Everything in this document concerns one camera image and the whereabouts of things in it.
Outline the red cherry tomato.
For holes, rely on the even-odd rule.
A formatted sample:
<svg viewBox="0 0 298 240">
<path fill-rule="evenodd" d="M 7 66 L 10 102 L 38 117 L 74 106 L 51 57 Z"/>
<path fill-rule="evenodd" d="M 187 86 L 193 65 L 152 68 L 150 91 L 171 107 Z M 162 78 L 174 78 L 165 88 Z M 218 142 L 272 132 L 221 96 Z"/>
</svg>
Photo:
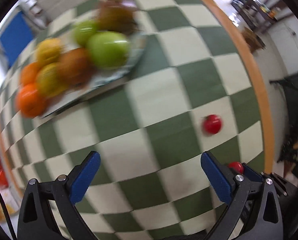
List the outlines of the red cherry tomato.
<svg viewBox="0 0 298 240">
<path fill-rule="evenodd" d="M 244 167 L 243 167 L 242 163 L 240 163 L 238 161 L 229 163 L 228 164 L 228 167 L 229 168 L 232 168 L 233 170 L 235 170 L 239 174 L 243 174 L 244 173 Z"/>
<path fill-rule="evenodd" d="M 222 129 L 223 121 L 219 115 L 211 114 L 202 121 L 202 131 L 206 134 L 217 134 Z"/>
</svg>

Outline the bright orange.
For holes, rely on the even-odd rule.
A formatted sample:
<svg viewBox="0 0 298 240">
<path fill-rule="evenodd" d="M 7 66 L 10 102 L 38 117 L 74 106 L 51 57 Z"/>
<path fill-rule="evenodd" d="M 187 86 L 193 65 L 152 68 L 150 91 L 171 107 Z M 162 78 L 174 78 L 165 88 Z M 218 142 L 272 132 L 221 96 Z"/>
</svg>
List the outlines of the bright orange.
<svg viewBox="0 0 298 240">
<path fill-rule="evenodd" d="M 15 99 L 17 110 L 26 118 L 42 115 L 48 107 L 48 100 L 39 93 L 35 83 L 21 87 Z"/>
<path fill-rule="evenodd" d="M 28 84 L 35 83 L 40 69 L 41 66 L 37 61 L 24 66 L 20 75 L 20 85 L 26 86 Z"/>
</svg>

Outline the dark orange fruit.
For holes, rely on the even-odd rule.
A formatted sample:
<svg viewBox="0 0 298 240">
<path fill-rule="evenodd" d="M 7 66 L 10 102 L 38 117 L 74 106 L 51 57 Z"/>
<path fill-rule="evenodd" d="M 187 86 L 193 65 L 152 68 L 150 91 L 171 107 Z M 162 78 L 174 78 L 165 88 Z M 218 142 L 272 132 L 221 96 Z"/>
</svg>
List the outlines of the dark orange fruit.
<svg viewBox="0 0 298 240">
<path fill-rule="evenodd" d="M 95 68 L 85 48 L 77 48 L 61 55 L 57 65 L 59 79 L 68 86 L 86 83 L 94 74 Z"/>
</svg>

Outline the large yellow lemon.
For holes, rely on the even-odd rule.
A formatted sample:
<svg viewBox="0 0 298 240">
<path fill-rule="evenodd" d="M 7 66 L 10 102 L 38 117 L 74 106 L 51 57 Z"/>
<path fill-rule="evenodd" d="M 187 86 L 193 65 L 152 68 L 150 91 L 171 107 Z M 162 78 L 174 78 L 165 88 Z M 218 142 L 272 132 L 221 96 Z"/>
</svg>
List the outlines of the large yellow lemon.
<svg viewBox="0 0 298 240">
<path fill-rule="evenodd" d="M 35 50 L 39 66 L 44 67 L 56 62 L 63 52 L 63 44 L 59 38 L 47 38 L 37 45 Z"/>
</svg>

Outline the green apple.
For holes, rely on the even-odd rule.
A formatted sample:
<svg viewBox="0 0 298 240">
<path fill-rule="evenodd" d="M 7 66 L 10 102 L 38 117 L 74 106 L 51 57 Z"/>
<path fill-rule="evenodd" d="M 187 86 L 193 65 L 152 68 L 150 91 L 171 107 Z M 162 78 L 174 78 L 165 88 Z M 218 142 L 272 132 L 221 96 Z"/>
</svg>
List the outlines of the green apple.
<svg viewBox="0 0 298 240">
<path fill-rule="evenodd" d="M 131 43 L 122 33 L 104 31 L 89 38 L 86 49 L 97 68 L 116 69 L 128 61 Z"/>
<path fill-rule="evenodd" d="M 89 38 L 98 32 L 97 21 L 85 20 L 74 25 L 73 39 L 80 46 L 85 47 Z"/>
</svg>

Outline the red apple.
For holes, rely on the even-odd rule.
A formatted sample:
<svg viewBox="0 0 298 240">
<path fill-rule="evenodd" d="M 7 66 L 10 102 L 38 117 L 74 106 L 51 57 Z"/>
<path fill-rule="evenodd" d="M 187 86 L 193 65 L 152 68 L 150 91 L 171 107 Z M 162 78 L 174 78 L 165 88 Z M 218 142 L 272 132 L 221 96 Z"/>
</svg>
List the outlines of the red apple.
<svg viewBox="0 0 298 240">
<path fill-rule="evenodd" d="M 138 11 L 135 0 L 103 0 L 99 3 L 97 23 L 100 30 L 131 34 L 138 29 L 134 18 Z"/>
</svg>

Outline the yellow snack box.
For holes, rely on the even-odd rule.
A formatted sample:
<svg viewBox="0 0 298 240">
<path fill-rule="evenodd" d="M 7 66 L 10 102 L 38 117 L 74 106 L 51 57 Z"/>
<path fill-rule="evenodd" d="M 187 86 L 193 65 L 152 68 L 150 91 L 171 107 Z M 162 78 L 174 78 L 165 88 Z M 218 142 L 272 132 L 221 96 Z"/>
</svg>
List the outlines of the yellow snack box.
<svg viewBox="0 0 298 240">
<path fill-rule="evenodd" d="M 13 197 L 10 189 L 2 189 L 0 193 L 1 193 L 1 196 L 3 197 L 3 200 L 5 202 L 9 215 L 11 216 L 17 213 L 19 210 L 19 206 L 15 198 Z M 5 221 L 6 221 L 5 215 L 3 213 L 2 206 L 0 204 L 0 222 L 5 222 Z"/>
</svg>

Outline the green white checkered tablecloth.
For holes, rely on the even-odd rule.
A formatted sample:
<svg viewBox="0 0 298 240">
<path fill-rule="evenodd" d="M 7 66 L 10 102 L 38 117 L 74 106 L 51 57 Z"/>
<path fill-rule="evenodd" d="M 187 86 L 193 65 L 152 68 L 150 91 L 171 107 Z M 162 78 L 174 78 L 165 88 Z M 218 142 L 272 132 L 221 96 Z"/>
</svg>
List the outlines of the green white checkered tablecloth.
<svg viewBox="0 0 298 240">
<path fill-rule="evenodd" d="M 0 89 L 0 151 L 18 190 L 67 174 L 92 150 L 101 167 L 78 203 L 99 239 L 161 239 L 211 227 L 224 209 L 200 166 L 210 150 L 222 163 L 268 171 L 266 89 L 239 31 L 213 0 L 136 0 L 144 54 L 126 81 L 48 118 L 15 109 L 22 67 L 47 37 L 69 44 L 71 26 L 94 17 L 100 0 L 60 15 L 23 50 Z M 203 119 L 219 115 L 211 135 Z"/>
</svg>

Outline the small wooden stool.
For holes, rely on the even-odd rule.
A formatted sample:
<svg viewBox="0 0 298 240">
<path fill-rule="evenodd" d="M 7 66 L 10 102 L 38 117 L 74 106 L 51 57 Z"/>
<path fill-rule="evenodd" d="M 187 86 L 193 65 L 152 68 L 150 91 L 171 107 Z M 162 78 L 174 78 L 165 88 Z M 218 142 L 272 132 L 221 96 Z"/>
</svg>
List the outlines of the small wooden stool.
<svg viewBox="0 0 298 240">
<path fill-rule="evenodd" d="M 254 53 L 257 50 L 266 48 L 266 45 L 262 41 L 262 39 L 256 33 L 254 33 L 251 29 L 244 27 L 241 34 L 242 34 L 243 38 L 245 39 L 246 43 L 248 44 L 251 53 Z"/>
</svg>

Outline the floral oval ceramic plate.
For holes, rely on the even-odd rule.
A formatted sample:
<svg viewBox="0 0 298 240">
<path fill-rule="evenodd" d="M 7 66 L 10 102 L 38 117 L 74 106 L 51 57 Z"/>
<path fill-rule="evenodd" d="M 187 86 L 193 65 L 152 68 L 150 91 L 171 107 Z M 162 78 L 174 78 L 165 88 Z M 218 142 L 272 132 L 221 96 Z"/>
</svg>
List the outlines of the floral oval ceramic plate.
<svg viewBox="0 0 298 240">
<path fill-rule="evenodd" d="M 126 76 L 135 68 L 145 51 L 147 34 L 139 30 L 129 35 L 128 38 L 131 41 L 131 52 L 124 66 L 113 70 L 98 70 L 88 82 L 73 86 L 51 99 L 46 111 L 39 117 L 46 118 L 64 110 L 78 100 L 91 98 L 123 84 Z"/>
</svg>

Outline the dark wooden shelf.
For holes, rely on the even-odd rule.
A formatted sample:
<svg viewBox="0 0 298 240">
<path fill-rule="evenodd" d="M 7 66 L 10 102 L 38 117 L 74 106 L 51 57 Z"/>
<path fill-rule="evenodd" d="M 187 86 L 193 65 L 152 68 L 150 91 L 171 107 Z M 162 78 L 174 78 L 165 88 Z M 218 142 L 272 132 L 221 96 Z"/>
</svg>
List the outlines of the dark wooden shelf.
<svg viewBox="0 0 298 240">
<path fill-rule="evenodd" d="M 275 24 L 293 16 L 282 0 L 277 0 L 269 7 L 266 5 L 268 1 L 232 0 L 231 5 L 252 31 L 265 33 Z"/>
</svg>

